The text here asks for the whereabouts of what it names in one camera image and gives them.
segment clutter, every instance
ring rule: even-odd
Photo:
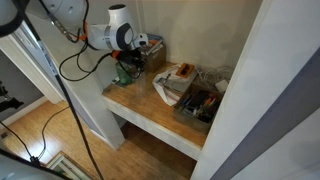
[[[177,76],[188,78],[193,71],[194,65],[183,63],[179,70],[176,72]]]
[[[218,68],[196,66],[195,69],[197,70],[199,75],[199,78],[195,79],[196,83],[204,85],[211,90],[218,90],[216,84],[223,80],[229,83],[233,74],[233,69],[228,66],[222,66]]]
[[[142,58],[145,60],[145,71],[155,72],[166,63],[166,46],[163,38],[158,35],[147,34],[149,42],[140,47]]]
[[[222,95],[203,89],[201,86],[191,85],[190,89],[175,105],[181,113],[209,123],[216,114]]]
[[[228,85],[229,84],[225,79],[215,84],[216,88],[220,93],[224,93],[227,90]]]
[[[193,71],[188,78],[176,76],[179,68],[180,65],[169,67],[165,72],[158,74],[152,82],[163,101],[169,106],[174,105],[179,100],[197,76],[196,71]]]

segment box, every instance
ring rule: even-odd
[[[210,131],[211,125],[213,123],[214,117],[212,118],[212,120],[209,123],[206,123],[206,122],[203,122],[203,121],[201,121],[191,115],[187,115],[185,113],[182,113],[179,110],[179,107],[180,107],[182,101],[186,98],[186,96],[190,92],[199,92],[201,90],[209,91],[210,93],[212,93],[214,95],[214,97],[217,98],[218,101],[221,101],[223,98],[223,95],[220,94],[218,91],[210,90],[205,86],[202,86],[202,85],[199,85],[196,83],[192,83],[189,86],[189,88],[186,90],[186,92],[181,96],[180,100],[175,104],[174,116],[177,121],[179,121],[183,124],[186,124],[199,132],[202,132],[204,134],[208,134]]]
[[[146,72],[153,73],[166,63],[167,61],[166,45],[163,43],[161,45],[163,47],[160,50],[150,53],[148,56],[142,54],[142,57],[146,59],[146,64],[144,66],[144,70]]]

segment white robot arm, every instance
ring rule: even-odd
[[[27,6],[28,0],[24,0],[23,3]],[[86,6],[85,0],[31,0],[27,6],[27,12],[39,18],[49,17],[61,33],[71,40],[67,29],[82,27]],[[100,50],[124,51],[138,48],[141,44],[148,42],[146,34],[138,34],[133,29],[131,17],[125,5],[113,5],[108,12],[110,15],[108,24],[87,26],[87,38],[91,46]],[[17,11],[11,0],[1,0],[0,13],[1,28],[2,25],[7,25],[14,19]]]
[[[88,27],[88,40],[93,47],[120,51],[132,50],[148,42],[146,34],[137,34],[132,28],[131,18],[125,5],[111,6],[108,12],[110,15],[108,25],[90,25]]]

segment wooden floor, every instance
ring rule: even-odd
[[[56,105],[46,102],[9,127],[25,141],[31,154],[38,156],[43,148],[42,127],[52,114],[65,107],[65,102]],[[118,150],[113,150],[85,126],[93,156],[105,179],[190,178],[196,164],[193,159],[132,124],[127,123],[122,131],[126,141]],[[69,109],[52,119],[46,129],[46,140],[47,150],[41,158],[43,163],[48,163],[59,151],[63,151],[90,176],[98,179]],[[3,141],[12,152],[29,159],[13,135]]]

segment power cord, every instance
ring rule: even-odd
[[[44,2],[42,0],[39,0],[42,8],[46,11],[47,15],[49,17],[52,17],[53,15],[51,14],[51,12],[49,11],[49,9],[46,7],[46,5],[44,4]],[[88,15],[88,11],[89,11],[89,1],[86,0],[86,3],[87,3],[87,7],[86,7],[86,12],[85,12],[85,15],[84,15],[84,19],[83,19],[83,28],[85,28],[85,22],[86,22],[86,18],[87,18],[87,15]],[[74,37],[76,37],[76,40],[73,40],[72,38],[70,38],[70,42],[72,43],[78,43],[79,40],[80,40],[80,32],[81,32],[81,28],[78,28],[78,31],[77,31],[77,35],[74,35],[72,34],[71,32],[67,32],[68,34],[71,34],[73,35]]]
[[[85,51],[87,48],[88,48],[88,46],[85,44],[85,45],[82,47],[82,50]],[[80,55],[81,55],[81,54],[79,54],[79,55],[77,56],[77,66],[78,66],[78,68],[79,68],[82,72],[90,73],[90,71],[84,70],[84,69],[80,66],[80,62],[79,62]]]
[[[87,17],[88,17],[88,13],[89,13],[90,4],[89,4],[88,0],[86,0],[86,3],[87,3],[87,7],[86,7],[86,12],[84,13],[84,17],[83,17],[82,29],[83,29],[83,33],[87,36],[86,21],[87,21]],[[88,37],[86,37],[85,43],[87,45],[89,44]]]
[[[47,125],[50,123],[50,121],[51,121],[56,115],[60,114],[61,112],[65,111],[65,110],[68,109],[68,108],[69,108],[69,106],[66,107],[66,108],[64,108],[64,109],[62,109],[62,110],[60,110],[60,111],[58,111],[58,112],[56,112],[56,113],[54,113],[54,114],[47,120],[47,122],[45,123],[45,125],[43,126],[42,132],[41,132],[41,134],[42,134],[42,140],[43,140],[43,150],[41,151],[41,153],[40,153],[39,156],[38,156],[38,159],[39,159],[39,160],[42,158],[42,156],[44,155],[44,153],[45,153],[45,151],[46,151],[46,149],[47,149],[47,142],[46,142],[46,138],[45,138],[45,136],[44,136],[44,131],[45,131]]]
[[[133,76],[131,75],[131,73],[129,73],[129,72],[126,70],[126,68],[123,66],[123,64],[121,63],[121,61],[118,61],[118,63],[119,63],[119,65],[120,65],[121,69],[122,69],[129,77],[131,77],[132,79],[138,79],[138,78],[141,76],[142,72],[143,72],[141,69],[139,69],[139,70],[138,70],[138,75],[137,75],[136,77],[133,77]]]
[[[199,75],[198,81],[200,80],[210,89],[216,89],[215,84],[223,79],[229,82],[233,73],[233,69],[228,66],[222,66],[219,68],[207,68],[198,66],[196,67],[196,71]]]
[[[68,80],[68,81],[71,81],[71,82],[81,81],[81,80],[87,78],[87,77],[88,77],[90,74],[92,74],[93,72],[95,72],[95,71],[97,70],[99,64],[102,62],[102,60],[104,60],[104,59],[105,59],[106,57],[108,57],[108,56],[111,56],[111,53],[107,53],[107,54],[101,56],[101,57],[99,58],[97,64],[93,67],[93,69],[92,69],[91,71],[85,71],[85,70],[81,69],[82,71],[86,72],[87,74],[86,74],[85,76],[79,78],[79,79],[70,79],[70,78],[66,77],[65,75],[63,75],[63,74],[62,74],[62,66],[63,66],[63,64],[66,63],[69,59],[71,59],[71,58],[73,58],[73,57],[75,57],[75,56],[80,56],[80,54],[82,53],[82,51],[83,51],[83,48],[81,49],[81,51],[80,51],[79,53],[74,54],[74,55],[68,57],[67,59],[63,60],[62,63],[59,65],[59,74],[60,74],[64,79],[66,79],[66,80]]]
[[[23,142],[23,140],[14,132],[12,131],[8,126],[6,126],[3,122],[0,121],[0,124],[5,127],[8,131],[10,131],[14,136],[16,136],[16,138],[21,142],[21,144],[23,144],[24,148],[26,149],[28,155],[30,156],[30,159],[33,157],[27,147],[27,145]]]
[[[23,7],[17,2],[17,0],[13,0],[13,2],[14,2],[14,5],[16,6],[17,10],[18,10],[19,15],[24,19],[24,21],[26,22],[26,24],[27,24],[28,27],[30,28],[31,32],[33,33],[34,37],[36,38],[37,42],[42,45],[43,42],[41,41],[41,38],[40,38],[39,34],[37,33],[37,31],[36,31],[35,28],[33,27],[30,19],[29,19],[28,16],[26,15]],[[102,175],[101,171],[99,170],[99,167],[98,167],[97,163],[95,162],[94,157],[93,157],[93,155],[92,155],[92,153],[91,153],[90,146],[89,146],[89,144],[88,144],[88,140],[87,140],[87,138],[86,138],[86,136],[85,136],[85,134],[84,134],[84,131],[83,131],[83,128],[82,128],[80,119],[79,119],[79,117],[78,117],[78,115],[77,115],[77,112],[76,112],[76,110],[75,110],[75,107],[74,107],[74,105],[73,105],[73,103],[72,103],[72,101],[71,101],[70,95],[69,95],[69,93],[68,93],[65,85],[63,84],[62,79],[61,79],[60,76],[57,74],[57,70],[56,70],[56,68],[53,66],[52,59],[50,58],[50,56],[47,55],[47,53],[46,53],[46,48],[43,47],[42,51],[43,51],[43,53],[46,55],[46,60],[47,60],[47,62],[48,62],[48,65],[50,66],[51,71],[52,71],[53,75],[55,76],[57,82],[59,83],[59,86],[60,86],[63,94],[65,95],[65,98],[66,98],[66,100],[67,100],[67,102],[68,102],[68,104],[69,104],[69,106],[70,106],[71,112],[72,112],[72,114],[73,114],[73,116],[74,116],[74,118],[75,118],[75,121],[77,122],[78,128],[79,128],[80,133],[81,133],[81,137],[82,137],[83,142],[84,142],[84,144],[85,144],[85,147],[86,147],[86,150],[87,150],[88,155],[89,155],[89,157],[90,157],[90,160],[91,160],[92,164],[94,165],[94,168],[96,169],[96,171],[97,171],[97,173],[98,173],[98,175],[99,175],[99,178],[100,178],[101,180],[103,180],[103,179],[104,179],[104,178],[103,178],[103,175]]]

